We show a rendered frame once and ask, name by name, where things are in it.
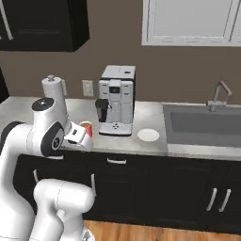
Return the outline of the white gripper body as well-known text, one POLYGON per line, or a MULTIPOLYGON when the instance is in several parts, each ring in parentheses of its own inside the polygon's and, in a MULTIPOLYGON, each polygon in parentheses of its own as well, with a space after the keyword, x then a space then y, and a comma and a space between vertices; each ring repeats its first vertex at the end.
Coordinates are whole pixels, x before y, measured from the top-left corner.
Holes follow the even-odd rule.
POLYGON ((77 151, 90 152, 93 147, 93 141, 89 135, 85 135, 82 141, 79 143, 75 143, 71 140, 66 140, 65 147, 77 151))

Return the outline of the red mug with coffee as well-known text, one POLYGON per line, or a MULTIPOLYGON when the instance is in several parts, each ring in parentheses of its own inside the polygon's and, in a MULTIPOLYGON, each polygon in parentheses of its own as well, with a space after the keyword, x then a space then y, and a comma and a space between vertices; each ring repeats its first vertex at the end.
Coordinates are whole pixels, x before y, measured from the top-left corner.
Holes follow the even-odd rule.
POLYGON ((79 123, 80 126, 86 129, 87 134, 92 137, 92 123, 88 120, 81 121, 79 123))

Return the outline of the silver coffee machine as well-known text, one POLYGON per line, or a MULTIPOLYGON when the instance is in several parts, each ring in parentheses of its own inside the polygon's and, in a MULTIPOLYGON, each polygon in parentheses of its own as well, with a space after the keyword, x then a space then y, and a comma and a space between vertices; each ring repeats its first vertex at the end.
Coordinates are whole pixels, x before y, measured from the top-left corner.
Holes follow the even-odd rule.
POLYGON ((132 134, 135 95, 135 66, 108 65, 104 69, 95 102, 100 135, 129 137, 132 134))

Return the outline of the white saucer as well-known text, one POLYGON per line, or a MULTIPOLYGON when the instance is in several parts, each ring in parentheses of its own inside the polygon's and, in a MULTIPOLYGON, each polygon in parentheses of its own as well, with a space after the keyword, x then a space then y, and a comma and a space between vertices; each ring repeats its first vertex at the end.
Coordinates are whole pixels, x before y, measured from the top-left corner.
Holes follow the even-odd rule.
POLYGON ((160 137, 160 135, 154 129, 146 128, 139 130, 137 137, 146 142, 154 142, 160 137))

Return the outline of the black cupboard door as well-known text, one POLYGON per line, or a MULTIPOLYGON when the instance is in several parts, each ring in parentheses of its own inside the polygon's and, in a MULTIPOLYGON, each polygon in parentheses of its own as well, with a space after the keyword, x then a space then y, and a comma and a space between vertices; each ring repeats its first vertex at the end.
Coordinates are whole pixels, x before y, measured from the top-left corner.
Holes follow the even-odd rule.
POLYGON ((81 153, 78 151, 64 152, 67 180, 91 187, 90 175, 94 173, 96 188, 96 157, 97 155, 95 153, 81 153))
POLYGON ((37 212, 37 204, 33 198, 36 185, 33 170, 36 169, 39 181, 46 178, 61 179, 65 172, 64 163, 59 160, 21 154, 18 158, 14 174, 14 187, 37 212))
POLYGON ((223 178, 218 209, 223 203, 228 188, 232 193, 225 210, 222 213, 218 211, 218 225, 227 233, 241 234, 241 163, 239 162, 231 162, 223 178))
POLYGON ((150 163, 147 217, 150 225, 202 230, 206 193, 217 168, 213 160, 157 157, 150 163))

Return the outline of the black drawer front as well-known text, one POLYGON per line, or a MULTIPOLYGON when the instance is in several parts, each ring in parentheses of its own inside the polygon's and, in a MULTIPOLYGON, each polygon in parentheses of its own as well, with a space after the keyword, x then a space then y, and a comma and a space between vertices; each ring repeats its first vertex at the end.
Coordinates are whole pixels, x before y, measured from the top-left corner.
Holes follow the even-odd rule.
POLYGON ((146 175, 149 165, 143 155, 123 153, 100 153, 96 159, 97 170, 110 171, 111 173, 122 173, 125 175, 146 175), (126 165, 110 164, 106 159, 127 160, 126 165))

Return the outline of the white paper towel roll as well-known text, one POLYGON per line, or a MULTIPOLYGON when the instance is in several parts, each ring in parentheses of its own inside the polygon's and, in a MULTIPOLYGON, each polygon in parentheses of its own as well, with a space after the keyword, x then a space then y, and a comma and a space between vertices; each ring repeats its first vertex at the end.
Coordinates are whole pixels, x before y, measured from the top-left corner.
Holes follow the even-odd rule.
POLYGON ((44 96, 53 98, 62 108, 62 113, 64 115, 63 125, 67 125, 68 113, 65 103, 65 95, 63 91, 63 81, 60 77, 54 75, 48 75, 41 81, 44 96))

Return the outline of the black tall cabinet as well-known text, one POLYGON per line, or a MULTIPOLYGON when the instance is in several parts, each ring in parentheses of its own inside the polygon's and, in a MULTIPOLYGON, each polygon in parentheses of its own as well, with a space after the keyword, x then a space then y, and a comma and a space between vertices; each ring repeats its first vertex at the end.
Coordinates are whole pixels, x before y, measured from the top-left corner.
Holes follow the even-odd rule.
POLYGON ((8 87, 2 70, 0 69, 0 104, 3 103, 8 97, 8 87))

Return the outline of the grey sink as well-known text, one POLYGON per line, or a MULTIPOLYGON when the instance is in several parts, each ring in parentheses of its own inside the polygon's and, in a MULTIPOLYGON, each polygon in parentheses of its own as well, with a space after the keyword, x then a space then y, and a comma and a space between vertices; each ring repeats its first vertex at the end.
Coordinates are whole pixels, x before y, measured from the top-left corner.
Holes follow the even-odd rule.
POLYGON ((241 107, 164 104, 167 143, 241 148, 241 107))

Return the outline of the silver tap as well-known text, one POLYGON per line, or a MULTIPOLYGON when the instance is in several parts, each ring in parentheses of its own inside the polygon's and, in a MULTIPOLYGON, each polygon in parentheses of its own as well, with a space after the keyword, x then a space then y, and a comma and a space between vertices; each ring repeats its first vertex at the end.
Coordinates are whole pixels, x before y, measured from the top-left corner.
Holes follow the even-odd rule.
POLYGON ((232 91, 229 89, 229 87, 225 84, 224 81, 219 81, 217 83, 216 86, 216 90, 215 90, 215 94, 214 94, 214 98, 212 100, 209 100, 206 105, 209 107, 209 110, 211 112, 214 112, 216 110, 217 106, 226 106, 228 99, 230 96, 232 96, 233 93, 232 91), (219 101, 218 100, 218 94, 220 92, 220 89, 223 88, 224 91, 226 92, 226 100, 225 101, 219 101))

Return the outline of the white framed window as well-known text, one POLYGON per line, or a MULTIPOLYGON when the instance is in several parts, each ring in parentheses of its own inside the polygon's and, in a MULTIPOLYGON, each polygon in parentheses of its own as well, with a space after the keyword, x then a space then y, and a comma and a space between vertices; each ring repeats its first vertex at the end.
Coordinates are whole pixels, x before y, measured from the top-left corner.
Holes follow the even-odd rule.
POLYGON ((241 0, 143 0, 141 44, 241 47, 241 0))

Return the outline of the beige wall outlet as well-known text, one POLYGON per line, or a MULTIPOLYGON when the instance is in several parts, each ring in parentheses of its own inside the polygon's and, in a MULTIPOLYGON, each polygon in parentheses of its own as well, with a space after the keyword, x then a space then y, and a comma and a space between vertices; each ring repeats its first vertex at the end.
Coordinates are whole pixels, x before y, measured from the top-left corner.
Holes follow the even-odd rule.
POLYGON ((62 79, 61 81, 62 81, 62 88, 63 88, 64 96, 67 96, 68 91, 67 91, 67 87, 66 87, 66 81, 64 79, 62 79))
POLYGON ((83 85, 83 94, 86 97, 93 97, 94 96, 93 82, 91 80, 83 80, 82 85, 83 85))

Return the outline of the black wall cupboard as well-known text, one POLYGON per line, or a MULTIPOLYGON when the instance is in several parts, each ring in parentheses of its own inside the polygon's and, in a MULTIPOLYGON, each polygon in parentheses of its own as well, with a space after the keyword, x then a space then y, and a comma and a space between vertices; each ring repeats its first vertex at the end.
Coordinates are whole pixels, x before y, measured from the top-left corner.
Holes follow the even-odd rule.
POLYGON ((87 0, 3 0, 11 33, 0 51, 74 52, 89 40, 87 0))

